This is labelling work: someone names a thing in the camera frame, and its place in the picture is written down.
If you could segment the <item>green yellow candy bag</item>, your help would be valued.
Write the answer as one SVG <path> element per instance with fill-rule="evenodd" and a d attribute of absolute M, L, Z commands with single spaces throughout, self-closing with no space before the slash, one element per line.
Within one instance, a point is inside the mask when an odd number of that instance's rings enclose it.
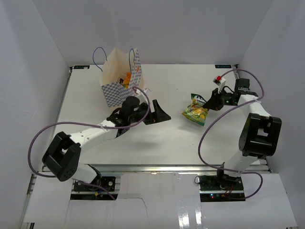
<path fill-rule="evenodd" d="M 182 115 L 187 119 L 204 126 L 209 111 L 208 109 L 203 108 L 206 100 L 199 94 L 191 94 L 191 100 L 192 103 L 184 109 Z"/>

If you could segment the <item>orange candy bag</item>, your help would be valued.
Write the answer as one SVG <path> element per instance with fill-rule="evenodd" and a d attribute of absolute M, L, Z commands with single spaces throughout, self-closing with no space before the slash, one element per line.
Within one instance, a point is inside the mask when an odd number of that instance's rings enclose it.
<path fill-rule="evenodd" d="M 125 79 L 124 79 L 124 81 L 123 81 L 123 83 L 122 83 L 122 85 L 124 86 L 124 88 L 127 88 L 127 89 L 129 88 L 131 76 L 132 76 L 132 74 L 131 74 L 130 72 L 127 72 L 127 73 L 126 73 L 126 77 L 125 77 Z"/>

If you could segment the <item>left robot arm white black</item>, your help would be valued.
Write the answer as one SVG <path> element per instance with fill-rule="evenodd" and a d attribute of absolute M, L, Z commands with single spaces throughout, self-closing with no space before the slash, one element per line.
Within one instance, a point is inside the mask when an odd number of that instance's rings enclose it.
<path fill-rule="evenodd" d="M 43 164 L 61 182 L 74 179 L 84 182 L 89 190 L 98 189 L 100 173 L 93 166 L 79 162 L 80 156 L 105 141 L 118 138 L 130 129 L 130 125 L 139 121 L 151 125 L 171 119 L 157 100 L 153 100 L 152 104 L 154 112 L 150 111 L 147 101 L 128 96 L 100 127 L 73 134 L 57 133 L 42 158 Z"/>

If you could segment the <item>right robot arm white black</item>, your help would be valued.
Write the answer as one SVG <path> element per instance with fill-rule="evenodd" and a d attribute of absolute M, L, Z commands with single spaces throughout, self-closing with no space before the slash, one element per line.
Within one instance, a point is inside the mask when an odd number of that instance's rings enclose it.
<path fill-rule="evenodd" d="M 215 184 L 220 190 L 239 182 L 240 174 L 253 162 L 275 153 L 282 126 L 281 119 L 271 116 L 259 103 L 257 93 L 250 91 L 248 79 L 236 79 L 234 89 L 229 92 L 225 90 L 225 82 L 224 78 L 215 77 L 218 87 L 204 107 L 218 111 L 225 105 L 240 106 L 246 122 L 239 137 L 238 151 L 217 170 Z"/>

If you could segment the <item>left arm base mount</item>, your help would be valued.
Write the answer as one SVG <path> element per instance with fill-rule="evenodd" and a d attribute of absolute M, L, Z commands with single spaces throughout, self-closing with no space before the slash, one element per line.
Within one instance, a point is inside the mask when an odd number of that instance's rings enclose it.
<path fill-rule="evenodd" d="M 115 190 L 116 177 L 97 177 L 91 183 L 85 184 L 84 181 L 75 181 L 73 186 L 73 191 L 75 192 L 104 192 L 102 188 L 108 192 Z"/>

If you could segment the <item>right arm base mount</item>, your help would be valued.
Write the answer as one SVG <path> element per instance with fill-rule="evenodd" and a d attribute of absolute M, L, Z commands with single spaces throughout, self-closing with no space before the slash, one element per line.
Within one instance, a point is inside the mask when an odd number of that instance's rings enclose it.
<path fill-rule="evenodd" d="M 241 177 L 231 177 L 218 169 L 216 175 L 197 175 L 195 184 L 199 186 L 201 202 L 245 201 Z"/>

